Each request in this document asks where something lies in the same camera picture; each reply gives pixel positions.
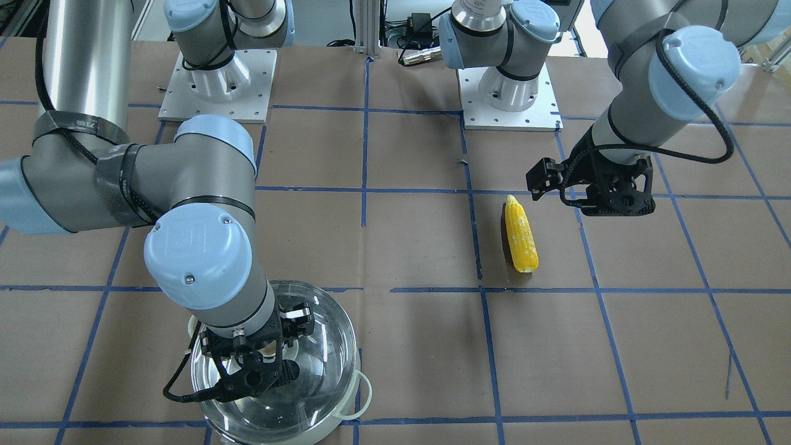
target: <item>metal connector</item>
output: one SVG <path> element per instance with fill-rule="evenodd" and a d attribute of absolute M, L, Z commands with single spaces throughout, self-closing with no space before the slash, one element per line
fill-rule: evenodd
<path fill-rule="evenodd" d="M 410 67 L 419 63 L 433 62 L 442 59 L 442 48 L 428 48 L 403 57 L 403 65 Z"/>

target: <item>white handle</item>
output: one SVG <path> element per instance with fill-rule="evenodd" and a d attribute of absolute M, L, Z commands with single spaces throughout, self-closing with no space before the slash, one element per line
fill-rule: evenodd
<path fill-rule="evenodd" d="M 359 419 L 360 416 L 365 414 L 365 411 L 368 411 L 368 407 L 371 406 L 371 399 L 373 398 L 373 387 L 371 387 L 371 381 L 368 380 L 368 377 L 365 376 L 360 370 L 355 369 L 354 373 L 360 376 L 360 379 L 365 382 L 365 385 L 368 387 L 368 400 L 362 405 L 359 411 L 354 414 L 350 414 L 348 416 L 343 414 L 333 414 L 333 416 L 339 418 L 340 420 L 356 420 Z"/>

